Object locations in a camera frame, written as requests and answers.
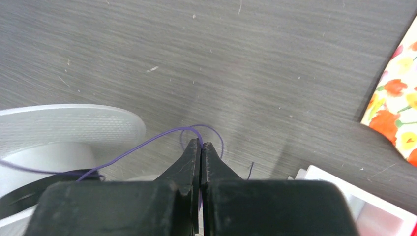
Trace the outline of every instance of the floral fabric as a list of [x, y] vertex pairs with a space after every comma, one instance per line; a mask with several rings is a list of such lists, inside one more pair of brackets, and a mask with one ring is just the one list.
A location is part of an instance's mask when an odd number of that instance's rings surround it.
[[417, 20], [389, 61], [362, 124], [389, 139], [417, 167]]

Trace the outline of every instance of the gray desk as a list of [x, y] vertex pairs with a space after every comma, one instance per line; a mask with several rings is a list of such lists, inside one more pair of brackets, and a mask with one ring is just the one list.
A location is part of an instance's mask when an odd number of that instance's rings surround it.
[[[417, 213], [417, 169], [359, 124], [416, 9], [417, 0], [2, 0], [0, 109], [116, 106], [140, 115], [147, 137], [211, 124], [243, 177], [252, 161], [254, 178], [314, 164]], [[160, 174], [181, 153], [172, 134], [106, 173]]]

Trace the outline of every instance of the gray wood grain surface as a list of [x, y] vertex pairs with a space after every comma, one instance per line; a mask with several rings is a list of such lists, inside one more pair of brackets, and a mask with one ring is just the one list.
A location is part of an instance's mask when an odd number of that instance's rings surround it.
[[[359, 124], [416, 9], [417, 0], [2, 0], [0, 109], [115, 106], [138, 114], [147, 137], [206, 123], [243, 177], [252, 161], [254, 178], [314, 164], [417, 213], [417, 169]], [[106, 173], [160, 174], [180, 154], [172, 134]]]

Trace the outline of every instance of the purple filament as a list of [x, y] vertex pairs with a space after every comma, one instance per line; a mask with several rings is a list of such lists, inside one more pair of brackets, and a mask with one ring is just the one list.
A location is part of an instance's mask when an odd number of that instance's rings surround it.
[[[36, 170], [36, 169], [32, 169], [32, 168], [28, 168], [28, 167], [23, 167], [23, 166], [19, 166], [16, 164], [13, 164], [11, 162], [8, 161], [4, 161], [4, 160], [0, 160], [0, 165], [5, 166], [5, 167], [9, 167], [11, 169], [15, 169], [18, 171], [24, 171], [24, 172], [31, 172], [31, 173], [36, 173], [36, 174], [45, 174], [45, 175], [67, 175], [67, 176], [82, 176], [82, 173], [70, 173], [70, 172], [53, 172], [53, 171], [41, 171], [41, 170]], [[104, 177], [103, 175], [91, 175], [91, 177]]]
[[[214, 131], [217, 134], [217, 136], [219, 136], [220, 142], [222, 144], [222, 152], [220, 154], [220, 159], [222, 159], [223, 158], [223, 153], [224, 153], [224, 141], [223, 141], [223, 138], [221, 137], [221, 135], [219, 134], [219, 132], [217, 132], [217, 130], [215, 130], [213, 127], [211, 127], [209, 125], [206, 125], [206, 124], [195, 124], [195, 125], [192, 125], [190, 127], [196, 127], [196, 126], [202, 126], [202, 127], [209, 128], [212, 131]], [[182, 130], [181, 133], [179, 134], [179, 143], [181, 144], [182, 150], [185, 150], [184, 144], [182, 143], [182, 134], [184, 133], [184, 131], [185, 131], [185, 129]]]
[[98, 170], [100, 170], [100, 169], [102, 169], [102, 168], [105, 168], [105, 167], [108, 167], [108, 166], [110, 166], [110, 165], [115, 164], [115, 163], [116, 163], [117, 161], [119, 161], [120, 159], [122, 159], [122, 158], [124, 158], [125, 156], [127, 156], [127, 155], [131, 154], [132, 152], [134, 152], [134, 151], [136, 151], [136, 150], [140, 149], [141, 147], [143, 147], [143, 146], [145, 146], [146, 144], [148, 144], [148, 143], [150, 143], [150, 142], [154, 141], [155, 139], [158, 139], [158, 138], [160, 138], [160, 137], [162, 137], [162, 136], [165, 136], [165, 135], [167, 135], [167, 134], [169, 134], [169, 133], [172, 133], [172, 132], [175, 132], [175, 131], [179, 131], [179, 130], [190, 130], [190, 131], [193, 131], [193, 132], [197, 135], [198, 140], [200, 141], [200, 145], [201, 145], [201, 147], [203, 147], [203, 138], [201, 137], [200, 133], [199, 133], [196, 129], [194, 129], [192, 126], [173, 128], [173, 129], [170, 129], [170, 130], [168, 130], [168, 131], [165, 131], [165, 132], [163, 132], [163, 133], [161, 133], [161, 134], [156, 135], [155, 137], [153, 137], [153, 138], [151, 138], [151, 139], [149, 139], [149, 140], [147, 140], [147, 141], [143, 142], [142, 144], [139, 144], [138, 146], [136, 146], [136, 147], [134, 147], [133, 149], [131, 149], [131, 150], [129, 150], [129, 151], [127, 151], [127, 152], [125, 152], [124, 154], [122, 154], [121, 156], [119, 156], [119, 157], [117, 157], [116, 159], [112, 160], [111, 162], [106, 163], [106, 164], [104, 164], [104, 165], [101, 165], [101, 166], [98, 166], [98, 167], [96, 167], [96, 168], [94, 168], [94, 169], [89, 170], [89, 171], [88, 171], [88, 172], [86, 172], [84, 175], [82, 175], [82, 176], [81, 176], [81, 177], [80, 177], [77, 181], [81, 181], [82, 179], [84, 179], [84, 178], [85, 178], [85, 177], [87, 177], [89, 174], [93, 173], [94, 171], [98, 171]]
[[253, 169], [253, 165], [254, 165], [254, 164], [255, 164], [255, 162], [254, 162], [254, 161], [252, 161], [252, 164], [250, 165], [250, 170], [249, 170], [249, 175], [248, 175], [247, 180], [249, 180], [250, 175], [252, 174], [252, 169]]

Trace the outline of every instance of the black tool jaw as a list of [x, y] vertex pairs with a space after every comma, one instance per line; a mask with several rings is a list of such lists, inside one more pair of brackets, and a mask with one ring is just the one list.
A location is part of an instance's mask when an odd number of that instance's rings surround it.
[[209, 197], [209, 185], [214, 180], [242, 180], [229, 166], [219, 157], [212, 143], [205, 143], [201, 152], [201, 186], [203, 198], [204, 235], [211, 235], [211, 222], [209, 216], [213, 214], [213, 201]]
[[203, 145], [201, 158], [202, 185], [216, 179], [242, 179], [220, 159], [212, 143]]
[[186, 202], [194, 232], [198, 233], [198, 208], [200, 187], [201, 146], [198, 139], [192, 139], [182, 156], [154, 181], [171, 180], [178, 186]]
[[204, 235], [359, 236], [345, 199], [323, 181], [216, 180]]
[[25, 236], [189, 236], [191, 225], [172, 181], [61, 182], [42, 195]]

